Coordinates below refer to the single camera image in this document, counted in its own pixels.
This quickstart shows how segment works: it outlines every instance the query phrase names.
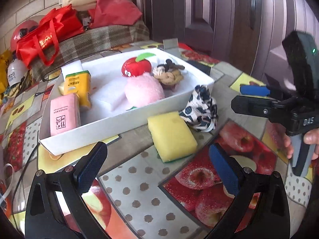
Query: metal screw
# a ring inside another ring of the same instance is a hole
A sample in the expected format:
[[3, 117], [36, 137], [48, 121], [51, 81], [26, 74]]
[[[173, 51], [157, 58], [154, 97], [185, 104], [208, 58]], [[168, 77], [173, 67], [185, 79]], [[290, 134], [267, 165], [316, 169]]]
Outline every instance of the metal screw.
[[249, 168], [249, 167], [244, 167], [244, 172], [245, 173], [252, 173], [253, 170], [251, 168]]
[[42, 175], [42, 173], [43, 173], [43, 171], [42, 170], [38, 170], [35, 174], [36, 174], [36, 176], [41, 176]]
[[73, 170], [73, 166], [69, 165], [64, 169], [66, 172], [71, 172]]
[[274, 171], [273, 174], [274, 174], [275, 177], [280, 178], [280, 173], [279, 172]]

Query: plaid cushion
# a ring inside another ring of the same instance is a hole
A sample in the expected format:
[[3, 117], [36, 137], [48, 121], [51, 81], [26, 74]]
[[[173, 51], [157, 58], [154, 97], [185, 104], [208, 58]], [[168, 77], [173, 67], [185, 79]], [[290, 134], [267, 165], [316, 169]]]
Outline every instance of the plaid cushion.
[[[34, 59], [31, 63], [32, 77], [36, 81], [47, 79], [50, 74], [66, 64], [116, 46], [149, 40], [149, 35], [149, 30], [143, 21], [138, 21], [132, 26], [112, 25], [88, 30], [59, 43], [59, 54], [49, 67], [45, 66], [39, 57]], [[54, 47], [51, 46], [44, 51], [44, 54], [49, 59], [54, 52]]]

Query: red helmet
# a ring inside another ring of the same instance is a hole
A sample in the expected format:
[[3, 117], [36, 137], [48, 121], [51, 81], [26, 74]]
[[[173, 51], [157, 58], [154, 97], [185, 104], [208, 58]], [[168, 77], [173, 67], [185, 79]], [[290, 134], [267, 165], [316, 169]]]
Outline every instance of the red helmet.
[[17, 41], [28, 34], [29, 32], [33, 31], [35, 28], [37, 28], [39, 24], [36, 21], [33, 20], [27, 20], [23, 23], [21, 23], [12, 34], [11, 38], [11, 48], [10, 50], [13, 52], [17, 49]]

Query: blue foam handle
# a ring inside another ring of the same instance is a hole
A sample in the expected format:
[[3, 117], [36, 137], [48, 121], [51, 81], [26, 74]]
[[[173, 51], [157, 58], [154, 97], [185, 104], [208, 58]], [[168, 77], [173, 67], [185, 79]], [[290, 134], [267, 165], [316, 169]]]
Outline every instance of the blue foam handle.
[[228, 193], [237, 196], [240, 190], [239, 179], [215, 145], [209, 147], [209, 158]]
[[240, 93], [244, 95], [268, 96], [270, 90], [266, 86], [242, 85]]
[[78, 175], [78, 193], [82, 195], [89, 191], [93, 180], [97, 176], [101, 169], [106, 157], [107, 146], [103, 142], [97, 142], [94, 148], [88, 154], [89, 159], [86, 162], [85, 167]]

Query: pink juice box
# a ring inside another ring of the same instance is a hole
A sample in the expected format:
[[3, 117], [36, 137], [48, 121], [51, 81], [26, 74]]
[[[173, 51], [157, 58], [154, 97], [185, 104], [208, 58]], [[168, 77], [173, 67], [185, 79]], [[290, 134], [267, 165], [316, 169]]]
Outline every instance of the pink juice box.
[[51, 101], [51, 136], [63, 133], [79, 126], [81, 126], [79, 97], [76, 93], [60, 96]]

